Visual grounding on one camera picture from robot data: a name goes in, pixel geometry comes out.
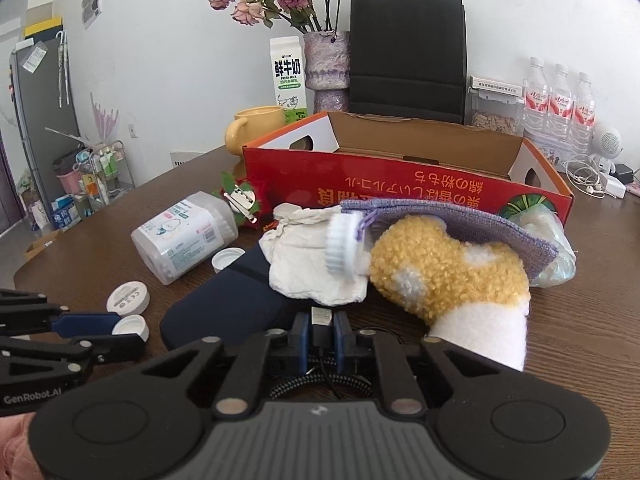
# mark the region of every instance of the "brown table surface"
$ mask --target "brown table surface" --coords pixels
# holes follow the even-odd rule
[[[243,168],[224,148],[213,150],[130,192],[59,237],[15,274],[18,290],[42,292],[72,311],[103,312],[110,293],[130,280],[151,294],[145,312],[147,356],[166,350],[158,325],[165,311],[213,276],[204,262],[170,286],[161,285],[138,256],[130,233],[198,190],[220,185],[220,172]],[[578,255],[577,276],[534,289],[527,371],[575,390],[606,412],[612,441],[600,479],[640,478],[640,200],[603,200],[577,193],[566,226]],[[248,249],[259,232],[242,229],[234,245]],[[350,307],[355,328],[383,326],[417,341],[424,324],[377,295]],[[94,377],[123,365],[98,367]]]

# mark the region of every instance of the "water bottle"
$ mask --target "water bottle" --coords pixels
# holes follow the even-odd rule
[[[545,132],[546,110],[549,106],[549,86],[543,70],[545,62],[537,57],[531,58],[529,77],[524,81],[524,111],[522,128],[525,136],[541,135]]]
[[[561,142],[569,141],[569,127],[574,116],[574,96],[569,88],[569,69],[556,65],[556,76],[551,88],[546,132]]]
[[[596,101],[591,90],[591,79],[584,72],[580,72],[576,93],[569,140],[575,153],[585,155],[589,151],[593,123],[596,119]]]

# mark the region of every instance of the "pink sleeve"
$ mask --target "pink sleeve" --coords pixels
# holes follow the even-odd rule
[[[27,443],[34,415],[0,418],[0,480],[43,480]]]

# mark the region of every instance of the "doorway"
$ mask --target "doorway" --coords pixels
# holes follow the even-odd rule
[[[15,190],[14,179],[4,152],[2,131],[0,131],[0,235],[24,218],[24,210]]]

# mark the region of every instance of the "dried rose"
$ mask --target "dried rose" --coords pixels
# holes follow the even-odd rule
[[[247,0],[239,0],[231,17],[243,25],[255,25],[264,20],[264,9],[258,2],[248,3]]]
[[[233,0],[209,0],[209,5],[214,10],[226,9]]]
[[[291,9],[306,9],[309,6],[308,0],[278,0],[278,3],[287,14]]]

